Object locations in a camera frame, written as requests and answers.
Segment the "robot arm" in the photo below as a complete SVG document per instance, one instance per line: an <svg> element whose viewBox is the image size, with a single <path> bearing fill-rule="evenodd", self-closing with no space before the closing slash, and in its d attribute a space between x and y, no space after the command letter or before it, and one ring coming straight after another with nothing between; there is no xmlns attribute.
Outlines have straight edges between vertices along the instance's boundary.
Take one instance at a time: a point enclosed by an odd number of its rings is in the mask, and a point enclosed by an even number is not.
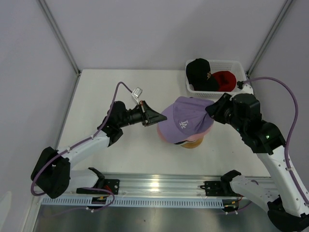
<svg viewBox="0 0 309 232"><path fill-rule="evenodd" d="M230 124L240 133L243 142L267 168L279 195L264 190L235 170L221 177L224 189L241 194L260 206L281 231L301 231L308 227L309 205L302 196L304 193L309 198L308 191L290 160L291 167L287 167L285 140L276 125L262 120L260 102L252 94L250 86L245 85L242 92L234 96L225 93L215 104L206 107L206 111L215 121Z"/></svg>
<svg viewBox="0 0 309 232"><path fill-rule="evenodd" d="M136 96L133 95L135 100L141 94L141 90L139 88L137 90L140 92L135 90L132 93L132 95L137 93ZM94 168L73 171L72 168L96 151L116 143L123 135L122 127L140 122L147 127L167 119L164 115L151 109L145 101L137 100L137 103L134 109L127 110L123 102L116 101L107 122L104 126L101 124L97 128L100 131L94 133L95 136L91 135L73 146L59 150L54 150L51 147L44 149L31 174L31 180L36 180L36 185L50 198L57 198L66 191L76 191L78 188L95 187L101 189L104 176L99 171Z"/></svg>

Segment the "metal rail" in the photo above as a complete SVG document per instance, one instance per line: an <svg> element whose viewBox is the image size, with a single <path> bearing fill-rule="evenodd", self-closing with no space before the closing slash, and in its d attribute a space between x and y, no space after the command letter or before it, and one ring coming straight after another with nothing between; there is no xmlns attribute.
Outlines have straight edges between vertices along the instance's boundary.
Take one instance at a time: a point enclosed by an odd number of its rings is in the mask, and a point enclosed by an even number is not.
<svg viewBox="0 0 309 232"><path fill-rule="evenodd" d="M250 75L253 73L254 69L256 68L256 66L258 65L259 61L261 60L261 58L263 57L264 53L266 52L267 48L270 45L270 42L272 41L272 39L274 38L276 32L278 31L279 27L282 25L284 19L287 16L287 13L289 12L289 10L291 9L293 3L296 0L286 0L284 5L282 6L275 22L273 23L273 25L271 26L266 38L264 39L259 51L257 52L257 54L255 55L253 62L251 63L249 70L247 71L247 76L250 78Z"/></svg>

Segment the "red baseball cap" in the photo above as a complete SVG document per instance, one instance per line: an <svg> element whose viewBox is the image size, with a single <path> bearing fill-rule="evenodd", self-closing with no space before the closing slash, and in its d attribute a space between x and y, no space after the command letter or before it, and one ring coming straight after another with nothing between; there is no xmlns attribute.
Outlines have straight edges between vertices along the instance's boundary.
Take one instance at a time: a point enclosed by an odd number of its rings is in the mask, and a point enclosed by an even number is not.
<svg viewBox="0 0 309 232"><path fill-rule="evenodd" d="M219 83L219 92L231 92L236 86L236 77L229 71L220 71L212 74Z"/></svg>

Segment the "white tabletop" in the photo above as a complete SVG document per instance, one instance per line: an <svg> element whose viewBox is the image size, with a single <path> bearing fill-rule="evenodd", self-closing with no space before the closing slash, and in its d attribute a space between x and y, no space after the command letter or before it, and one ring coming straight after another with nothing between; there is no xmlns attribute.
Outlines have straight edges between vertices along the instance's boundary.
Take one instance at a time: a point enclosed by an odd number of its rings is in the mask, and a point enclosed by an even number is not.
<svg viewBox="0 0 309 232"><path fill-rule="evenodd" d="M179 96L187 96L184 71L83 70L59 147L71 145L92 134L106 116L116 84L143 89L140 100L162 112ZM116 100L134 108L130 93L120 86ZM156 125L136 124L123 128L117 143L85 159L74 169L95 167L105 173L197 174L220 176L233 169L246 176L269 173L239 134L229 125L214 123L203 143L194 149L162 142Z"/></svg>

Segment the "white basket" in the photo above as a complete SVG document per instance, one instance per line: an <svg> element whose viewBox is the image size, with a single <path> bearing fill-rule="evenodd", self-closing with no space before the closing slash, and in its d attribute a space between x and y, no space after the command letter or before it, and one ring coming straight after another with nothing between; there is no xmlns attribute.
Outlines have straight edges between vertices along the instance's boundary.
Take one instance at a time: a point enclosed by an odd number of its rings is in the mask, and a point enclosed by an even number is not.
<svg viewBox="0 0 309 232"><path fill-rule="evenodd" d="M187 65L194 61L194 59L190 59L185 64L185 70L187 68ZM214 59L208 59L208 62L211 66L211 73L216 73L219 71L230 71L233 73L236 77L237 81L245 81L247 80L245 71L238 61L233 60L214 60ZM187 75L185 76L185 83L187 85L187 90L189 92L189 95L192 97L199 97L199 98L219 98L224 93L228 92L214 92L214 91L194 91L193 86L189 84ZM233 89L232 92L239 92L240 89L237 88L237 85L235 86L235 89Z"/></svg>

